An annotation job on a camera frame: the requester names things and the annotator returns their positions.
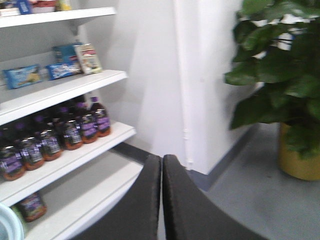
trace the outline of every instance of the baseboard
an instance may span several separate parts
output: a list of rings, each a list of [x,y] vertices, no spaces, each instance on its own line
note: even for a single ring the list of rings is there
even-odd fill
[[[228,165],[242,151],[252,136],[258,131],[259,126],[260,125],[258,123],[251,126],[208,175],[195,170],[188,171],[188,175],[197,187],[204,191],[208,191],[224,170],[226,170]],[[152,155],[152,153],[148,151],[142,150],[125,142],[113,147],[112,150],[140,164],[144,164],[148,156]]]
[[[208,175],[195,170],[188,171],[189,176],[197,187],[204,191],[208,191],[224,170],[226,170],[228,165],[236,158],[248,141],[258,131],[259,126],[260,125],[258,123],[251,126]]]

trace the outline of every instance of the white pipe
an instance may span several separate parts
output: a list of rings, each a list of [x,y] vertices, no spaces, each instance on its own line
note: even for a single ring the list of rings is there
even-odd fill
[[[186,169],[193,169],[192,159],[192,128],[191,128],[191,105],[190,105],[190,86],[188,74],[188,56],[186,50],[188,49],[184,30],[187,30],[186,22],[184,21],[184,1],[173,0],[173,17],[176,33],[177,46],[177,60],[178,60],[178,74],[180,79],[180,94],[182,107],[182,121],[184,134],[184,152],[186,157]]]

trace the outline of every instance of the blue package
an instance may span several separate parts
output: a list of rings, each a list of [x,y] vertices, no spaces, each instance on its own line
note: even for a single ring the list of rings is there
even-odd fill
[[[46,66],[50,80],[60,79],[76,74],[80,74],[81,67],[78,61],[59,62]]]
[[[66,45],[54,46],[52,48],[57,63],[66,63],[78,60],[74,45],[82,45],[82,42],[74,42]]]
[[[18,89],[31,84],[42,82],[39,75],[39,65],[31,65],[3,70],[7,87],[9,89]]]
[[[19,8],[21,15],[32,14],[32,6],[28,0],[17,0],[16,6]]]

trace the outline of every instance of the food package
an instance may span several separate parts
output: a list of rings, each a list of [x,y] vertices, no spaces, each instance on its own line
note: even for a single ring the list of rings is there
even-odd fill
[[[85,75],[102,72],[100,61],[92,44],[75,45],[74,49]]]
[[[50,80],[60,79],[82,73],[78,61],[59,62],[46,66]]]
[[[39,65],[31,65],[3,70],[3,75],[9,89],[18,89],[42,82],[39,75]]]
[[[82,42],[74,42],[70,44],[54,46],[52,48],[57,63],[65,63],[78,60],[74,45],[82,45]]]
[[[57,0],[55,10],[58,11],[69,11],[72,10],[70,0]]]
[[[32,222],[47,212],[40,193],[37,191],[16,204],[26,222]]]
[[[55,8],[56,8],[56,0],[32,1],[33,14],[54,12]]]
[[[28,0],[17,0],[16,5],[21,15],[32,14],[32,6]]]

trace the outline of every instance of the white wall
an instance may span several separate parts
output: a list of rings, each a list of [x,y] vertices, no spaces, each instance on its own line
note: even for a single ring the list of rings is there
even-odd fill
[[[247,128],[230,131],[235,103],[250,87],[224,83],[235,54],[232,36],[241,0],[175,0],[178,62],[190,116],[190,168],[208,174]]]
[[[235,54],[232,28],[235,12],[242,0],[202,0],[199,2],[201,41],[201,80],[204,84],[204,104],[207,142],[207,166],[212,169],[247,129],[230,131],[229,124],[235,103],[251,92],[251,87],[231,86],[224,83],[224,73],[231,70]]]
[[[189,169],[209,173],[246,130],[230,131],[229,123],[250,88],[223,80],[235,53],[232,28],[241,0],[81,5],[118,11],[86,30],[104,67],[128,72],[128,80],[103,90],[111,116],[137,129],[128,143],[160,156],[176,154]]]
[[[115,6],[118,14],[86,25],[103,66],[129,78],[103,89],[113,119],[135,126],[127,143],[185,165],[181,90],[171,0],[81,1],[82,7]]]

